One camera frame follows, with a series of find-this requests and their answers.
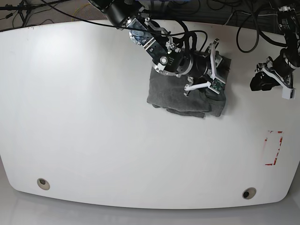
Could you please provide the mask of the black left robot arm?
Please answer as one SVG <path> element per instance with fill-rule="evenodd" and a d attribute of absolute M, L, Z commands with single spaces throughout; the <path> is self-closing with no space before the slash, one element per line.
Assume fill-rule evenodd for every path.
<path fill-rule="evenodd" d="M 265 63 L 256 66 L 255 76 L 250 82 L 252 91 L 269 91 L 282 87 L 282 98 L 293 99 L 293 72 L 300 67 L 300 22 L 294 7 L 277 5 L 277 23 L 285 38 L 285 44 L 276 59 L 268 57 Z"/>

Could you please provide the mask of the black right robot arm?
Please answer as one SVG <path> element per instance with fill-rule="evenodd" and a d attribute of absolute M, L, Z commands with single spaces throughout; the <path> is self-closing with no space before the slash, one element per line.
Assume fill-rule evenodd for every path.
<path fill-rule="evenodd" d="M 216 94 L 224 90 L 226 79 L 217 71 L 223 61 L 216 51 L 219 39 L 210 43 L 206 50 L 197 50 L 196 32 L 189 31 L 184 22 L 177 21 L 184 33 L 180 38 L 175 38 L 149 16 L 143 16 L 144 7 L 137 0 L 91 0 L 89 3 L 116 28 L 129 29 L 130 39 L 150 55 L 152 67 L 157 73 L 187 77 L 185 95 L 203 88 Z"/>

